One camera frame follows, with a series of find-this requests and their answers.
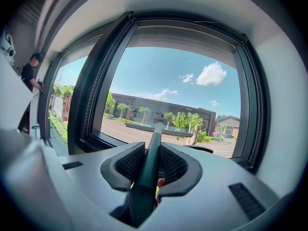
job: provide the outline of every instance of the cloud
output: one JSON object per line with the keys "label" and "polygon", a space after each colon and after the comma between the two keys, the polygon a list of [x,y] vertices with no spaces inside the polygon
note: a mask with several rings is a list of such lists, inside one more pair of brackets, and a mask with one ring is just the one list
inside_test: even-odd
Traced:
{"label": "cloud", "polygon": [[210,101],[209,103],[210,103],[213,107],[215,107],[215,106],[218,105],[218,102],[216,102],[215,100]]}
{"label": "cloud", "polygon": [[191,82],[192,78],[193,78],[193,74],[188,74],[185,76],[181,76],[181,78],[183,79],[183,82],[187,83],[187,82]]}
{"label": "cloud", "polygon": [[146,98],[156,99],[156,100],[165,100],[168,94],[179,95],[177,90],[171,91],[169,88],[163,89],[160,93],[154,95],[147,95]]}
{"label": "cloud", "polygon": [[218,62],[205,66],[202,73],[197,78],[197,84],[208,86],[218,85],[227,76],[227,72],[222,70]]}

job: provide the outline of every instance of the low building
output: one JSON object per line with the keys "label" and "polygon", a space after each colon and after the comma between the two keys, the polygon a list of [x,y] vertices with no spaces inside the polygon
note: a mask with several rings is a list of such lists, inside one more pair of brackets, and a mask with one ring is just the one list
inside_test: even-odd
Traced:
{"label": "low building", "polygon": [[227,127],[223,131],[223,133],[232,135],[234,137],[238,136],[239,133],[239,127],[240,127],[240,118],[236,116],[226,116],[222,119],[218,120],[218,127],[220,124],[227,124]]}
{"label": "low building", "polygon": [[115,117],[120,117],[121,111],[117,109],[117,106],[120,103],[128,105],[128,110],[122,115],[122,117],[136,122],[141,122],[143,118],[143,115],[139,112],[139,108],[148,107],[151,110],[151,113],[146,116],[144,122],[148,124],[151,123],[151,125],[162,123],[166,126],[167,121],[164,119],[165,113],[172,112],[174,115],[177,115],[178,112],[184,112],[186,115],[188,112],[193,114],[198,113],[203,119],[202,129],[205,130],[209,136],[213,135],[216,118],[216,113],[213,111],[117,93],[112,93],[112,97],[116,101],[115,108],[112,111],[112,115]]}

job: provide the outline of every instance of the glass pane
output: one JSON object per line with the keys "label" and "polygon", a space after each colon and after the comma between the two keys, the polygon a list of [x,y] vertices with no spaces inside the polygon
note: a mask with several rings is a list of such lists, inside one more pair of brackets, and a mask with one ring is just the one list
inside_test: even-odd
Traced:
{"label": "glass pane", "polygon": [[139,27],[116,69],[101,132],[149,145],[152,133],[128,123],[194,133],[162,141],[196,144],[231,157],[240,125],[241,98],[233,46],[184,28]]}
{"label": "glass pane", "polygon": [[80,58],[59,69],[49,105],[50,141],[58,156],[68,155],[67,122],[74,87],[86,61]]}

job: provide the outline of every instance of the signboard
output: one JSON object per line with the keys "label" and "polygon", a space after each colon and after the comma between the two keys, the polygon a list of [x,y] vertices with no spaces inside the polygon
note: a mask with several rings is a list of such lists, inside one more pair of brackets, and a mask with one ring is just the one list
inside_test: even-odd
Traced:
{"label": "signboard", "polygon": [[72,100],[72,95],[66,95],[65,98],[65,104],[64,104],[64,111],[63,111],[63,121],[68,121],[68,113],[69,113],[69,108],[71,106],[71,100]]}

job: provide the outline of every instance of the blue sky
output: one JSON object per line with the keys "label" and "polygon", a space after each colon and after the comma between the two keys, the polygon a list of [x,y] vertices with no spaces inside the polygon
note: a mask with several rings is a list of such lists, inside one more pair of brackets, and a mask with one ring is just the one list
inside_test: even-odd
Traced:
{"label": "blue sky", "polygon": [[[55,84],[75,85],[86,57],[59,70]],[[111,92],[240,116],[241,98],[236,69],[188,51],[126,48],[112,81]]]}

